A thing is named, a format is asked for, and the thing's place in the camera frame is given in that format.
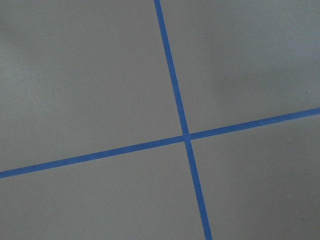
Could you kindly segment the blue tape strip lengthwise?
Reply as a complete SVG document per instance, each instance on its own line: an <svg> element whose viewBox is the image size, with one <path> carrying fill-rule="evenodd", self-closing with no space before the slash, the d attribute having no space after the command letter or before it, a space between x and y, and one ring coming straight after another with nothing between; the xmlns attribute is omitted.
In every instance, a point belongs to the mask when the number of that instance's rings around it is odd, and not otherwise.
<svg viewBox="0 0 320 240"><path fill-rule="evenodd" d="M197 206L199 210L201 225L204 233L204 238L206 240L211 240L213 236L212 236L210 222L207 215L206 204L203 196L201 181L198 173L191 136L190 136L188 123L185 115L185 110L184 110L180 86L179 86L179 82L178 82L178 78L175 70L174 60L172 57L172 52L171 52L171 47L170 47L170 42L168 38L168 33L167 33L165 19L162 11L161 2L159 0L155 0L154 6L155 6L156 15L157 15L157 21L159 25L160 34L161 34L162 44L164 48L166 63L167 63L167 67L170 75L170 81L171 81L174 99L176 103L180 127L182 131L182 138L183 138L187 159L188 159L188 164L189 164L189 169L192 177L192 182L193 182L194 192L195 192Z"/></svg>

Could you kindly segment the blue tape strip crosswise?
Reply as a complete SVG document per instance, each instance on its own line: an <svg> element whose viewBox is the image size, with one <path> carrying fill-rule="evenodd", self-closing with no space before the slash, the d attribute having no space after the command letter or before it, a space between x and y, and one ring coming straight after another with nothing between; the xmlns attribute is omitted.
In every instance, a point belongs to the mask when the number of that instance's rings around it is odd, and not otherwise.
<svg viewBox="0 0 320 240"><path fill-rule="evenodd" d="M313 108L313 109L303 110L303 111L299 111L299 112L288 113L288 114L284 114L284 115L273 116L273 117L268 117L268 118L264 118L264 119L249 121L249 122L245 122L245 123L239 123L239 124L234 124L234 125L229 125L229 126L199 131L199 132L194 132L194 133L190 134L190 139L191 140L198 140L198 139L203 139L203 138L207 138L207 137L211 137L211 136L218 136L218 135L223 135L223 134L227 134L227 133L247 130L247 129L251 129L251 128L257 128L257 127L277 124L277 123L281 123L281 122L292 121L295 119L311 117L311 116L315 116L315 115L319 115L319 114L320 114L320 109ZM29 174L29 173L33 173L33 172L39 172L39 171L49 170L49 169L53 169L53 168L59 168L59 167L64 167L64 166L68 166L68 165L74 165L74 164L94 161L94 160L98 160L98 159L118 156L118 155L122 155L122 154L138 152L138 151L142 151L142 150L147 150L147 149L152 149L152 148L157 148L157 147L162 147L162 146L167 146L167 145L172 145L172 144L176 144L176 143L182 143L183 141L184 141L184 137L182 135L180 135L180 136L169 137L169 138L155 140L155 141L143 142L140 144L134 144L134 145L129 145L129 146L125 146L125 147L120 147L120 148L115 148L115 149L110 149L110 150L105 150L105 151L100 151L100 152L65 158L65 159L61 159L61 160L50 161L50 162L45 162L45 163L40 163L40 164L5 170L0 173L0 177L2 179L4 179L4 178L13 177L13 176Z"/></svg>

